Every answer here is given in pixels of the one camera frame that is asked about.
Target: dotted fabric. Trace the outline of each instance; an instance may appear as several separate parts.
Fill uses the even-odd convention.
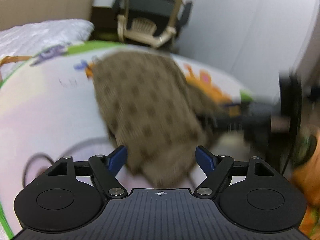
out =
[[[117,52],[93,68],[93,82],[111,141],[128,148],[129,170],[154,187],[174,187],[194,165],[196,146],[214,138],[196,113],[221,110],[171,58]]]

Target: crosshair marking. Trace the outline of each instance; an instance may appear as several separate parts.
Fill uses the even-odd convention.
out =
[[[157,192],[156,194],[161,197],[161,196],[163,196],[163,195],[166,194],[166,193],[164,193],[163,191],[159,191],[159,192]]]

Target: blue gripper pad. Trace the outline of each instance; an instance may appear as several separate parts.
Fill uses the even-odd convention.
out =
[[[207,176],[218,165],[217,157],[204,147],[199,146],[196,148],[196,162]]]
[[[120,146],[117,149],[115,149],[108,157],[109,157],[108,170],[111,172],[113,176],[116,176],[119,170],[127,161],[127,157],[128,157],[127,148],[124,146]]]

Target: bed sheet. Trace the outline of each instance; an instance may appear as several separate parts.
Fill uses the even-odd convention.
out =
[[[56,44],[87,41],[92,31],[93,24],[81,19],[15,26],[0,32],[0,59],[5,56],[33,56]],[[19,65],[21,63],[3,65],[0,69],[2,78],[6,78]]]
[[[36,65],[33,63],[39,62],[39,55],[33,57],[0,87],[0,201],[14,234],[21,227],[13,210],[13,201],[22,190],[24,167],[34,154],[45,153],[54,161],[71,155],[75,161],[83,161],[92,155],[107,155],[114,150],[85,66],[119,49],[143,48],[111,42],[70,46],[61,55]],[[212,83],[232,99],[239,99],[244,87],[234,78],[199,62],[177,55],[172,57],[185,75],[189,74],[190,67],[195,76],[206,70]],[[35,161],[26,174],[26,182],[32,181],[41,169],[49,165],[45,159]],[[199,185],[205,174],[196,166],[190,177]],[[133,177],[125,167],[116,178],[128,192],[134,187],[152,187],[142,176]],[[91,183],[87,178],[78,179]],[[194,189],[188,179],[179,187]]]

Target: pillow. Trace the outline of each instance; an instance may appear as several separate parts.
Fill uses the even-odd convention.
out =
[[[5,56],[33,56],[41,50],[57,45],[86,41],[93,31],[86,20],[70,19],[44,21],[15,26],[0,32],[0,60]],[[9,63],[0,69],[5,79],[20,63]]]

